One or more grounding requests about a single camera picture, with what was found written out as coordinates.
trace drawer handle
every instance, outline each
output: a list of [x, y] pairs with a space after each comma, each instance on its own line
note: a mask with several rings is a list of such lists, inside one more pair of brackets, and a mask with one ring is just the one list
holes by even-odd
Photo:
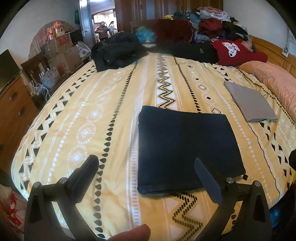
[[13, 95], [9, 98], [9, 100], [13, 100], [17, 96], [17, 92], [14, 92]]
[[25, 108], [23, 107], [20, 111], [19, 111], [19, 115], [22, 115], [25, 112]]

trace woman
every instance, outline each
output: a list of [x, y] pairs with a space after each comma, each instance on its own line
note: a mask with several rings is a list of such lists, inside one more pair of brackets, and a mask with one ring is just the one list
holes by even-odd
[[100, 41], [108, 39], [108, 27], [105, 26], [105, 22], [101, 22], [100, 26], [96, 29], [95, 33], [99, 34]]
[[114, 21], [111, 21], [111, 23], [109, 24], [108, 29], [109, 29], [109, 33], [110, 33], [110, 35], [113, 36], [113, 35], [114, 35], [114, 30], [117, 30], [117, 29], [114, 27]]

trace red shirt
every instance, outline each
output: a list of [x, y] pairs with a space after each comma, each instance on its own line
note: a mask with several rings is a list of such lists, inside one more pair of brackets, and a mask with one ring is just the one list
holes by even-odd
[[252, 60], [267, 62], [267, 55], [265, 53], [253, 53], [240, 42], [240, 40], [217, 40], [212, 43], [218, 53], [219, 65], [236, 67]]

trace wooden bed frame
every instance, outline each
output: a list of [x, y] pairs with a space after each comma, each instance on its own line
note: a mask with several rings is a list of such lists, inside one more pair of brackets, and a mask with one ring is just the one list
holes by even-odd
[[[131, 32], [133, 33], [134, 30], [140, 26], [152, 27], [154, 21], [155, 19], [130, 22]], [[280, 47], [266, 40], [251, 35], [250, 37], [252, 39], [253, 44], [257, 48], [257, 51], [265, 53], [268, 56], [269, 62], [280, 66], [296, 78], [296, 58], [292, 54], [289, 54], [286, 58], [281, 54], [283, 50]]]

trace electrical outlet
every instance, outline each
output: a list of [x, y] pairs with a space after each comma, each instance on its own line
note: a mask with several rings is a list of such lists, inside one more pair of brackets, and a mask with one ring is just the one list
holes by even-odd
[[282, 55], [288, 58], [289, 51], [287, 49], [283, 49]]

